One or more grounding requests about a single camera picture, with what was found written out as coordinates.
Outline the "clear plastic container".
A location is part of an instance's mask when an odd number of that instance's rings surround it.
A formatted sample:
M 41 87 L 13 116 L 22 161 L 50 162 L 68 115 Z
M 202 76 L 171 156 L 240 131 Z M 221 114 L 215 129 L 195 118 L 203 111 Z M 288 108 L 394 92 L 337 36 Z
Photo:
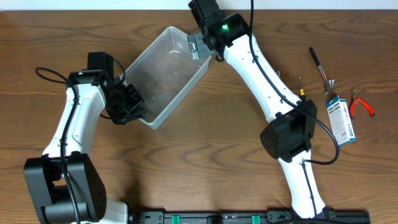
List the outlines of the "clear plastic container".
M 208 71 L 210 56 L 192 59 L 188 35 L 170 26 L 126 69 L 140 94 L 140 121 L 157 129 Z

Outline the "yellow black screwdriver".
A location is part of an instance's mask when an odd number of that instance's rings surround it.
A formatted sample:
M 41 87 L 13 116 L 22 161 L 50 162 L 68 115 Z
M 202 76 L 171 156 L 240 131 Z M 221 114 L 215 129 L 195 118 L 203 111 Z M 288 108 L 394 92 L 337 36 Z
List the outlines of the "yellow black screwdriver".
M 299 82 L 299 88 L 300 88 L 300 93 L 299 93 L 300 100 L 302 102 L 306 102 L 306 96 L 305 96 L 305 92 L 304 92 L 304 89 L 303 89 L 303 86 L 302 86 L 301 77 L 298 78 L 298 82 Z

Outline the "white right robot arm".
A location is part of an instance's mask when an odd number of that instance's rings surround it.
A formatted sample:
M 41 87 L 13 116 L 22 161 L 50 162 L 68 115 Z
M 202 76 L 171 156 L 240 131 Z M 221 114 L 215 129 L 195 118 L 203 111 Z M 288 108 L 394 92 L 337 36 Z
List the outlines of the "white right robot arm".
M 252 22 L 238 13 L 226 15 L 214 0 L 192 0 L 188 7 L 200 28 L 200 35 L 188 39 L 192 57 L 214 55 L 239 73 L 268 123 L 261 143 L 282 166 L 294 212 L 300 218 L 321 217 L 325 203 L 311 167 L 310 140 L 319 124 L 315 104 L 299 98 L 280 79 L 257 44 Z

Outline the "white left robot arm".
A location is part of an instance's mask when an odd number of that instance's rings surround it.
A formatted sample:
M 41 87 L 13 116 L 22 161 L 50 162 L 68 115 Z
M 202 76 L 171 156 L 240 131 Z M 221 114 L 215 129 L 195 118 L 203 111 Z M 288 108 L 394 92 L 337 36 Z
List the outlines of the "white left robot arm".
M 58 128 L 40 157 L 26 160 L 24 177 L 41 223 L 136 223 L 126 203 L 111 200 L 91 159 L 102 112 L 116 125 L 141 119 L 144 100 L 125 76 L 114 76 L 117 60 L 90 52 L 87 68 L 60 77 L 66 103 Z

